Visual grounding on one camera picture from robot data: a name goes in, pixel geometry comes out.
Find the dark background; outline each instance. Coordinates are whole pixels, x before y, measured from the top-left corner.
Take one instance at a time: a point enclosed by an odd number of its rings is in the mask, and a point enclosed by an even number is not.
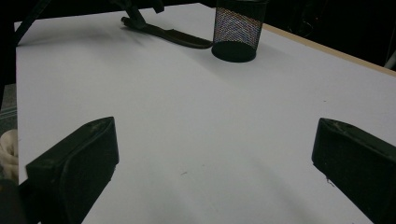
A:
[[[6,84],[16,81],[13,22],[22,21],[36,2],[5,0],[0,9],[0,49],[6,56],[0,64],[0,76]],[[135,2],[140,8],[150,7],[149,0]],[[215,0],[163,0],[166,6],[197,2],[216,5]],[[117,10],[119,6],[108,0],[52,0],[40,19]],[[266,12],[265,23],[380,66],[396,49],[395,36],[391,40],[395,0],[270,0]]]

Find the white table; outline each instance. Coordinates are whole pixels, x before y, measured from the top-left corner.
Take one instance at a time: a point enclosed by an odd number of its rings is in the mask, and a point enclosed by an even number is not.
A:
[[[211,39],[215,10],[147,22]],[[120,164],[84,223],[371,223],[311,161],[319,118],[396,145],[396,78],[263,30],[227,63],[131,32],[123,12],[42,20],[17,49],[24,166],[82,124],[113,116]]]

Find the table edge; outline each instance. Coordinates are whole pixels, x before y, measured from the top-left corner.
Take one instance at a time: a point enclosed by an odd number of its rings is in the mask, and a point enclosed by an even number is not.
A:
[[[271,25],[268,25],[268,24],[264,24],[262,26],[262,28],[267,30],[267,31],[270,31],[272,33],[275,33],[277,35],[282,35],[282,36],[286,37],[287,39],[293,40],[293,41],[298,42],[300,44],[304,44],[304,45],[306,45],[306,46],[308,46],[308,47],[310,47],[312,49],[318,49],[320,51],[323,51],[323,52],[331,54],[333,56],[342,58],[342,59],[347,60],[349,62],[356,63],[356,64],[359,64],[359,65],[374,69],[375,71],[387,74],[387,75],[392,76],[392,77],[396,77],[396,72],[392,71],[392,70],[390,70],[388,68],[381,67],[381,66],[379,66],[377,64],[374,64],[374,63],[369,63],[367,61],[364,61],[363,59],[354,57],[352,55],[346,54],[346,53],[341,52],[339,50],[331,49],[329,47],[326,47],[326,46],[323,46],[321,44],[318,44],[318,43],[316,43],[314,41],[311,41],[311,40],[305,39],[303,37],[300,37],[298,35],[294,35],[292,33],[286,32],[284,30],[278,29],[278,28],[276,28],[274,26],[271,26]]]

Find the white cloth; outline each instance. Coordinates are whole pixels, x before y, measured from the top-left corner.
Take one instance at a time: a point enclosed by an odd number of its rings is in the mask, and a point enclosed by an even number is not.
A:
[[[3,175],[19,183],[18,171],[18,131],[9,130],[0,137],[0,165]]]

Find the black mesh pencil holder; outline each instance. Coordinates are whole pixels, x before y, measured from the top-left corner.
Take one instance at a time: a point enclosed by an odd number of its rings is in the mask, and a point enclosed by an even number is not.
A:
[[[233,63],[256,57],[269,0],[218,0],[212,53]]]

